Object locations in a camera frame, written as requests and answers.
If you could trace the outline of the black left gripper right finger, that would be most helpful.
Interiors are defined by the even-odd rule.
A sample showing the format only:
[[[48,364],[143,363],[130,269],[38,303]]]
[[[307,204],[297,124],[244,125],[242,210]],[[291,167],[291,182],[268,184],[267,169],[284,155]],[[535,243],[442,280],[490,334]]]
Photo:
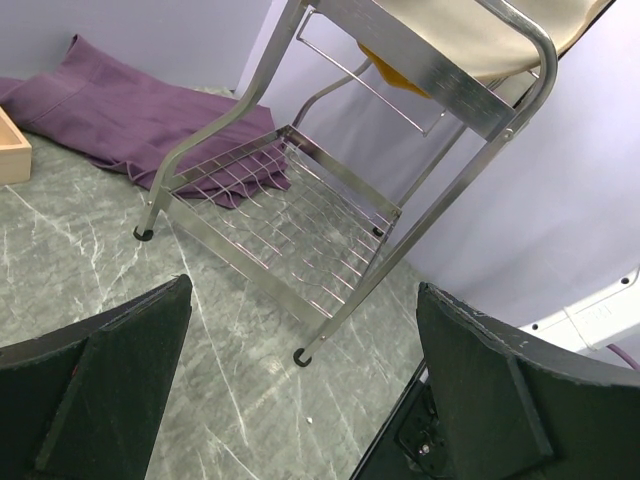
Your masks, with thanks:
[[[417,324],[457,479],[636,479],[639,374],[419,287]]]

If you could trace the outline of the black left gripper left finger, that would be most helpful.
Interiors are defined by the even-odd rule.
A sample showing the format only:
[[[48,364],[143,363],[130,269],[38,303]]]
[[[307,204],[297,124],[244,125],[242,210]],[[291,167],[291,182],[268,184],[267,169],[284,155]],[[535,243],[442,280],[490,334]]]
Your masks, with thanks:
[[[2,347],[2,478],[144,478],[192,288],[179,275],[108,311]]]

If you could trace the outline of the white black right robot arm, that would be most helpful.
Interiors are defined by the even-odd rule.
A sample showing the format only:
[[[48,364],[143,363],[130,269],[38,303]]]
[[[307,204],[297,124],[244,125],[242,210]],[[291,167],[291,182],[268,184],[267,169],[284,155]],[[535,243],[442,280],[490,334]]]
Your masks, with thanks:
[[[590,296],[520,330],[588,355],[639,333],[639,267]]]

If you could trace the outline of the cream divided plate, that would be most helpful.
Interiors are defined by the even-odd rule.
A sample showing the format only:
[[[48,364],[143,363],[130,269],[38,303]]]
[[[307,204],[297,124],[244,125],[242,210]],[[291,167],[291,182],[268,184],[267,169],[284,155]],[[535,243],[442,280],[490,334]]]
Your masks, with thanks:
[[[549,34],[556,52],[562,53],[609,2],[513,0],[510,4]],[[381,5],[478,80],[511,76],[540,64],[532,42],[476,1],[383,1]]]

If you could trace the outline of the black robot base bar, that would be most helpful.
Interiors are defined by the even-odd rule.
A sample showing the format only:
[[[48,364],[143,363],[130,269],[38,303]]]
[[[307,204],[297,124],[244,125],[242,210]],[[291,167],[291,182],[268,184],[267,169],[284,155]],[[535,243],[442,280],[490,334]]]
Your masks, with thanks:
[[[420,362],[365,454],[353,479],[451,479],[444,429],[425,362]]]

